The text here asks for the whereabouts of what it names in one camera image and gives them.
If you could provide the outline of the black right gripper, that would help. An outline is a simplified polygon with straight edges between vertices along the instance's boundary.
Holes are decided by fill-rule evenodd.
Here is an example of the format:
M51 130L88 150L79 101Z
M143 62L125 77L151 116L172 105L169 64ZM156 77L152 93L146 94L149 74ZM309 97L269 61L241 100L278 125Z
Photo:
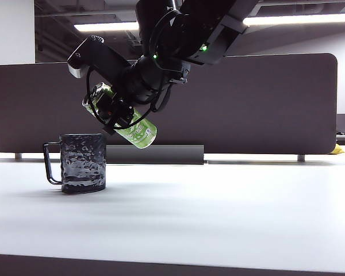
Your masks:
M146 104L171 79L171 71L161 70L152 56L142 56L130 64L122 56L117 58L120 73L117 80L117 97L130 104ZM132 106L109 96L102 96L97 102L98 116L104 121L103 130L115 134L114 128L126 128L133 119Z

